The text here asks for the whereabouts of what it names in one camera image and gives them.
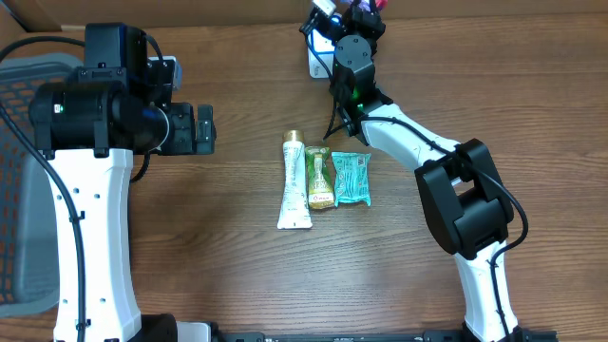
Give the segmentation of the teal wet wipes pack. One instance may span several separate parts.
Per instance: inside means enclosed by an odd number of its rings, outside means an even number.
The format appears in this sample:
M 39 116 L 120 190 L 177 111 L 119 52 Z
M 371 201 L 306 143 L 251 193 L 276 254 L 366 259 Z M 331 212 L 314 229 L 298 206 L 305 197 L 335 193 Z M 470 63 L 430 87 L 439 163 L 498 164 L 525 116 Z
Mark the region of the teal wet wipes pack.
M 368 166 L 371 154 L 332 152 L 335 170 L 334 206 L 364 202 L 371 206 Z

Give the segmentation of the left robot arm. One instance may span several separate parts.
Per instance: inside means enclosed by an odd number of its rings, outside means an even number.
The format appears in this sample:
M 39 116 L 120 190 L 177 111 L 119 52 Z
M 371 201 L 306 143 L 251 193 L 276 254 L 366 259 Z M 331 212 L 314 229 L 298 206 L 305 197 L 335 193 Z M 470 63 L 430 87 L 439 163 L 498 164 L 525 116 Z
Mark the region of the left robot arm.
M 128 192 L 136 156 L 210 155 L 210 105 L 175 103 L 178 62 L 139 28 L 90 24 L 69 81 L 41 85 L 29 106 L 51 183 L 59 261 L 57 341 L 210 341 L 209 323 L 144 314 L 134 294 Z

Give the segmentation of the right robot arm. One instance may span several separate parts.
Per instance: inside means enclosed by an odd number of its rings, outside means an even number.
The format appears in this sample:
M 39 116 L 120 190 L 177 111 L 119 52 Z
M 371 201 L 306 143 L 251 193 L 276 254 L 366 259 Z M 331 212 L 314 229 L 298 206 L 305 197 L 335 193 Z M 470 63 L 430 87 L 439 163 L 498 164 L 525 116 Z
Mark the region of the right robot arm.
M 509 301 L 504 254 L 507 226 L 521 207 L 504 188 L 488 148 L 456 142 L 410 119 L 375 82 L 373 56 L 385 32 L 375 7 L 352 2 L 335 15 L 321 6 L 318 32 L 332 41 L 333 114 L 363 144 L 395 158 L 415 176 L 427 228 L 454 256 L 465 295 L 465 332 L 474 341 L 518 341 L 522 330 Z

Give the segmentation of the green gold snack packet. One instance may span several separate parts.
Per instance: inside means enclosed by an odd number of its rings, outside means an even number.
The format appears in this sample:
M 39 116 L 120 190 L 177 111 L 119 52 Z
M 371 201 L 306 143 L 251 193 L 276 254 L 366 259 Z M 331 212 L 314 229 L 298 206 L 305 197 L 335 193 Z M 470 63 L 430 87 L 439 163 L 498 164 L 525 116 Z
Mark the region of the green gold snack packet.
M 305 161 L 308 176 L 308 203 L 314 210 L 334 206 L 334 193 L 327 167 L 330 149 L 322 146 L 305 148 Z

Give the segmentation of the purple sanitary pad pack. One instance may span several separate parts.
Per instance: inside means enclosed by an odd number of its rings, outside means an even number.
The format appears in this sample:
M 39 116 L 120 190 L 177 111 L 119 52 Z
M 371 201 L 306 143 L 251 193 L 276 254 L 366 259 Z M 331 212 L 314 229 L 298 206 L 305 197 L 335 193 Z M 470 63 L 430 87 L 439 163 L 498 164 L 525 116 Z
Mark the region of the purple sanitary pad pack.
M 347 0 L 350 6 L 356 6 L 361 10 L 378 12 L 383 10 L 388 4 L 388 0 Z

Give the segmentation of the white tube gold cap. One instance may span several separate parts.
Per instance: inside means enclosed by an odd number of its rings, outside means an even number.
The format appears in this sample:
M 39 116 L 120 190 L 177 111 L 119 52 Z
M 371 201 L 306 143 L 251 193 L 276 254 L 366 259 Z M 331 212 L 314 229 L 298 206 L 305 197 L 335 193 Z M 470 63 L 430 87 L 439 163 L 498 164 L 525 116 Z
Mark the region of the white tube gold cap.
M 308 205 L 304 135 L 300 130 L 284 133 L 282 152 L 285 184 L 276 227 L 310 229 L 313 223 Z

